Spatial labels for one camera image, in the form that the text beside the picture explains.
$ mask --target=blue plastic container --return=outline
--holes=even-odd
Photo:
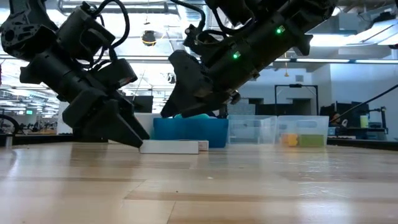
[[[207,140],[210,148],[223,148],[227,119],[154,119],[154,140]]]

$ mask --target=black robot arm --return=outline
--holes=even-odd
[[[45,11],[45,0],[10,0],[11,15],[1,26],[1,43],[8,54],[28,61],[21,68],[21,83],[45,83],[70,103],[63,120],[85,135],[140,147],[149,135],[134,117],[133,104],[117,89],[137,80],[130,64],[117,58],[115,36],[96,22],[99,9],[83,2],[57,27]],[[128,36],[129,21],[124,13]],[[110,60],[96,64],[99,49],[109,49]],[[82,65],[85,60],[89,65]]]
[[[237,89],[293,48],[300,55],[310,53],[310,29],[327,20],[336,0],[206,0],[221,28],[202,30],[191,25],[184,45],[201,61],[176,51],[170,57],[177,82],[161,115],[183,117],[207,113],[228,102],[240,100]],[[224,27],[220,8],[238,30]]]

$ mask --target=wooden table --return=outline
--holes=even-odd
[[[1,149],[0,223],[398,223],[398,153],[120,144]]]

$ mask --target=clear plastic bin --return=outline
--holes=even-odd
[[[230,115],[228,144],[275,144],[276,116]]]
[[[325,147],[328,116],[279,116],[276,141],[288,147]]]

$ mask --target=ceiling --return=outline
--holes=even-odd
[[[164,60],[174,50],[185,49],[182,45],[184,36],[184,30],[189,24],[197,25],[200,20],[198,13],[185,9],[184,7],[176,6],[169,2],[169,8],[167,14],[162,13],[164,1],[123,1],[127,5],[129,10],[129,18],[131,21],[131,31],[129,38],[125,43],[116,49],[116,52],[120,57],[129,57],[131,66],[135,73],[139,77],[139,81],[128,84],[123,87],[123,91],[127,95],[154,95],[157,109],[161,108],[164,104],[165,99],[171,94],[174,84],[170,84],[170,76],[174,74],[173,67]],[[217,27],[214,16],[210,13],[210,10],[205,6],[204,1],[188,1],[201,7],[206,13],[206,28],[214,29]],[[62,10],[60,10],[59,1],[48,0],[47,13],[51,20],[60,26],[67,18],[70,9],[73,9],[81,1],[62,1]],[[360,31],[361,23],[366,23],[371,18],[372,14],[369,13],[374,9],[380,7],[386,7],[394,1],[339,1],[339,8],[337,9],[337,17],[342,18],[349,14],[354,15],[356,19],[356,25],[359,27],[357,31]],[[112,32],[116,37],[121,37],[124,32],[123,16],[117,10],[109,10],[103,13],[105,19],[105,27]],[[0,23],[5,21],[9,15],[8,0],[0,0]],[[221,13],[221,20],[225,21],[226,26],[231,25],[226,20],[225,16]],[[142,44],[142,34],[145,30],[154,30],[155,36],[157,37],[157,43],[153,47],[147,47]],[[386,46],[380,45],[359,45],[356,47],[318,47],[316,43],[311,48],[311,54],[309,58],[383,58],[389,55],[390,50]],[[0,49],[0,57],[4,58],[6,53]],[[148,56],[162,57],[159,60],[148,60]],[[283,55],[286,57],[298,57],[293,50],[290,50]],[[1,106],[1,103],[7,100],[36,100],[43,101],[32,102],[30,105],[24,102],[25,105],[35,106],[39,105],[43,109],[48,108],[45,103],[48,101],[57,104],[56,94],[52,90],[48,90],[44,84],[41,85],[30,85],[19,82],[19,67],[26,66],[27,62],[23,62],[16,59],[6,59],[2,61],[2,86],[0,87],[3,97],[0,98],[0,108],[17,107],[21,105],[12,104]],[[273,63],[269,68],[278,69],[284,67],[284,63]],[[291,64],[289,68],[311,68],[312,65],[308,63]]]

